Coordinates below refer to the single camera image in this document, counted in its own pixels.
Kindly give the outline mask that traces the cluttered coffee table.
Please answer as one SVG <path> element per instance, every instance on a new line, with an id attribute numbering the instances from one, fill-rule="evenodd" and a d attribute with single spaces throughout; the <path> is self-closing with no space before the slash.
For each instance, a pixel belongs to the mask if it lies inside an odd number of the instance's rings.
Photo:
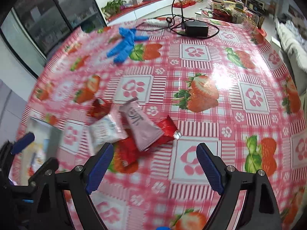
<path id="1" fill-rule="evenodd" d="M 220 25 L 221 22 L 241 24 L 246 20 L 261 28 L 265 19 L 264 3 L 259 0 L 208 0 L 200 10 L 203 18 Z"/>

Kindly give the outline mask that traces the glass door display cabinet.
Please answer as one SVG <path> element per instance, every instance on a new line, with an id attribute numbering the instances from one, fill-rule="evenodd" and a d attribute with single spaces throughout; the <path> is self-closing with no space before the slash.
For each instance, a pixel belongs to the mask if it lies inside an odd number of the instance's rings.
<path id="1" fill-rule="evenodd" d="M 106 26 L 95 0 L 17 0 L 1 25 L 12 54 L 33 76 L 77 28 L 89 33 Z"/>

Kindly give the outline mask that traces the white power strip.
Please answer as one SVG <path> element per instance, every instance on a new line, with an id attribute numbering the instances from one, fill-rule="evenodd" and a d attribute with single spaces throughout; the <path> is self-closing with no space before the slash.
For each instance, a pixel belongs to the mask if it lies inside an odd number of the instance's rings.
<path id="1" fill-rule="evenodd" d="M 159 26 L 159 27 L 167 27 L 169 23 L 166 20 L 158 20 L 158 19 L 146 19 L 145 21 L 149 25 Z"/>

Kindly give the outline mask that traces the green potted plant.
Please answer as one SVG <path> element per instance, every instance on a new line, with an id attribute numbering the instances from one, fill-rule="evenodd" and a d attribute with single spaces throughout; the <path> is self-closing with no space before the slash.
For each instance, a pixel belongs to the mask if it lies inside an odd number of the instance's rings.
<path id="1" fill-rule="evenodd" d="M 125 0 L 112 0 L 108 1 L 104 7 L 101 8 L 103 15 L 106 19 L 119 14 L 125 9 Z"/>

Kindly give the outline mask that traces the long red snack packet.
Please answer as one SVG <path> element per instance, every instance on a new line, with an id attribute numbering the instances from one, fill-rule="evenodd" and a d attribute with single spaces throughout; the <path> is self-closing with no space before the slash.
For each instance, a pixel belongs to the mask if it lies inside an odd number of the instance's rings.
<path id="1" fill-rule="evenodd" d="M 178 140 L 182 136 L 176 124 L 174 124 L 174 121 L 169 116 L 158 122 L 157 125 L 163 131 L 163 135 L 151 144 L 149 146 L 150 148 L 161 146 L 173 140 Z"/>

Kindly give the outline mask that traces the grey white storage box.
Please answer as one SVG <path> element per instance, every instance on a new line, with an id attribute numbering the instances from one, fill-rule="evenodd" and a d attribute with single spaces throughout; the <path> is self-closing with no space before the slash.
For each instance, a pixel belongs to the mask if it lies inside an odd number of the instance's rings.
<path id="1" fill-rule="evenodd" d="M 9 178 L 14 185 L 28 185 L 28 179 L 51 157 L 57 156 L 62 130 L 60 119 L 47 114 L 45 118 L 29 116 L 21 121 L 22 133 L 33 133 L 34 141 L 16 155 Z"/>

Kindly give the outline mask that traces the pink triangular snack packet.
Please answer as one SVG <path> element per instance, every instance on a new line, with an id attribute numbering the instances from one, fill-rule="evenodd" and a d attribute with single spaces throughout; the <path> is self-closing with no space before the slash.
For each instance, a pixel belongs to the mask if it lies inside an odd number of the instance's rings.
<path id="1" fill-rule="evenodd" d="M 163 136 L 163 130 L 143 112 L 137 97 L 133 97 L 120 106 L 119 111 L 126 118 L 140 152 L 145 151 Z"/>

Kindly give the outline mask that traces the black power adapter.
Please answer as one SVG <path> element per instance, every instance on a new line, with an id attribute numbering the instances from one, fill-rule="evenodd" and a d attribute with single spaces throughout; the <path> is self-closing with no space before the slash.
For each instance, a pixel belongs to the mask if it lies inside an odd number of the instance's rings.
<path id="1" fill-rule="evenodd" d="M 185 34 L 190 37 L 207 37 L 209 27 L 202 21 L 186 21 Z"/>

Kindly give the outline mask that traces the blue rubber gloves pile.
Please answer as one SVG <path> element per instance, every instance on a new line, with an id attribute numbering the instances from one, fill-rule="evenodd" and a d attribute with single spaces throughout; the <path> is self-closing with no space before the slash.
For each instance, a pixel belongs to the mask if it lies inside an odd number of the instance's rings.
<path id="1" fill-rule="evenodd" d="M 119 34 L 122 40 L 106 53 L 106 57 L 115 56 L 113 62 L 115 64 L 122 64 L 131 54 L 134 49 L 135 42 L 148 40 L 148 36 L 136 35 L 136 28 L 119 28 Z"/>

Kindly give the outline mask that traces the sofa with blankets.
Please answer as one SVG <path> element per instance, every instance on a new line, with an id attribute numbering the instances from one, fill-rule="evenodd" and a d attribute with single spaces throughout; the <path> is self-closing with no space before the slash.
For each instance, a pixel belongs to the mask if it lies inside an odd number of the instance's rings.
<path id="1" fill-rule="evenodd" d="M 288 55 L 294 56 L 299 69 L 306 73 L 306 39 L 291 20 L 288 19 L 283 23 L 275 19 L 274 22 L 283 50 Z"/>

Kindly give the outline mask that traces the pink strawberry plaid tablecloth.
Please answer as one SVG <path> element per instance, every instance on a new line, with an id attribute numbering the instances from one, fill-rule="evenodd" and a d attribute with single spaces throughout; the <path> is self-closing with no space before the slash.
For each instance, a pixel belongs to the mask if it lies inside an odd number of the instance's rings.
<path id="1" fill-rule="evenodd" d="M 146 40 L 115 64 L 107 57 L 121 41 L 120 26 L 76 30 L 38 80 L 19 127 L 31 116 L 64 134 L 60 169 L 82 164 L 93 152 L 89 108 L 96 98 L 121 106 L 132 98 L 152 122 L 170 117 L 181 133 L 131 163 L 115 145 L 106 181 L 93 194 L 111 229 L 180 229 L 180 214 L 202 223 L 218 202 L 196 158 L 205 143 L 240 171 L 263 169 L 283 229 L 298 222 L 306 195 L 306 123 L 290 74 L 267 40 L 249 24 L 209 20 L 210 39 L 191 39 L 180 28 L 156 30 L 142 21 Z"/>

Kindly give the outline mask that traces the white pink cranberry packet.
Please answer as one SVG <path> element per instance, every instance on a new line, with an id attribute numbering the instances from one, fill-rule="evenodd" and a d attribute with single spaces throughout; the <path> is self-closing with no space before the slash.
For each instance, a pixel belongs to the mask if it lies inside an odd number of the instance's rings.
<path id="1" fill-rule="evenodd" d="M 120 118 L 108 114 L 89 126 L 93 147 L 104 143 L 115 143 L 128 137 Z"/>

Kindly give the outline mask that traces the dark red small snack packet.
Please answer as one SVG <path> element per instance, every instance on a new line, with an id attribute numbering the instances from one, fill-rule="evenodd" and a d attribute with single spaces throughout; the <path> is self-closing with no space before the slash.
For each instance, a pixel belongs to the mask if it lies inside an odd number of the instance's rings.
<path id="1" fill-rule="evenodd" d="M 95 119 L 101 119 L 109 114 L 111 107 L 112 102 L 102 98 L 96 98 L 91 104 L 91 107 L 87 112 L 87 116 Z"/>

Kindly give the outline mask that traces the white red tv bench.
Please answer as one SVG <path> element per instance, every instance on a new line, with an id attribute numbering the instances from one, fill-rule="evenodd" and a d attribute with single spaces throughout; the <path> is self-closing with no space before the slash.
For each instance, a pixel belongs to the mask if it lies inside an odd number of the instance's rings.
<path id="1" fill-rule="evenodd" d="M 111 16 L 109 19 L 106 19 L 106 25 L 111 26 L 122 22 L 137 20 L 159 9 L 170 6 L 172 2 L 173 0 L 155 0 L 141 3 L 137 6 L 125 8 L 119 14 Z"/>

